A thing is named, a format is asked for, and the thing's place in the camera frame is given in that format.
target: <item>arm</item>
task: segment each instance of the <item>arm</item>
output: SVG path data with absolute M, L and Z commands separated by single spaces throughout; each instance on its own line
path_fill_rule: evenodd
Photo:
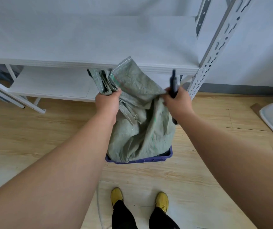
M 195 114 L 182 87 L 165 105 L 218 183 L 258 228 L 273 228 L 273 151 L 258 148 Z
M 0 188 L 0 228 L 80 228 L 98 183 L 121 91 L 97 95 L 74 136 Z

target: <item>wooden floor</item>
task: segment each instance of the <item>wooden floor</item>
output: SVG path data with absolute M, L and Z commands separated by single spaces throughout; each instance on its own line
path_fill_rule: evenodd
M 273 133 L 249 108 L 271 102 L 273 97 L 198 93 L 193 106 L 218 127 L 273 150 Z M 45 114 L 0 101 L 0 185 L 75 133 L 95 113 L 93 103 L 42 99 L 39 105 L 47 109 Z M 110 191 L 116 186 L 122 189 L 139 229 L 148 228 L 159 191 L 168 194 L 168 215 L 181 228 L 255 228 L 216 182 L 180 126 L 173 152 L 165 162 L 106 163 L 83 228 L 102 228 L 98 206 L 103 228 L 110 228 Z

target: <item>white wall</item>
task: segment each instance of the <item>white wall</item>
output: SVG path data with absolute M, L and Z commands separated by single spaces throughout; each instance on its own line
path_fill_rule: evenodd
M 207 17 L 218 25 L 220 19 L 213 21 L 212 16 Z M 201 43 L 207 41 L 199 43 L 201 54 L 204 53 Z M 273 87 L 273 0 L 255 0 L 206 83 Z
M 196 16 L 202 0 L 0 0 L 0 15 Z

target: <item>yellow shoe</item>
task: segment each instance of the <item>yellow shoe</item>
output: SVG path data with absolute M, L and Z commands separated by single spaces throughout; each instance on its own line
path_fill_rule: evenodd
M 165 213 L 168 209 L 168 196 L 164 192 L 159 192 L 156 197 L 156 206 L 161 208 Z
M 120 188 L 116 187 L 114 188 L 112 191 L 111 191 L 111 203 L 112 203 L 112 206 L 114 206 L 114 204 L 118 201 L 118 200 L 122 200 L 124 201 L 124 198 L 123 198 L 123 193 L 121 191 Z

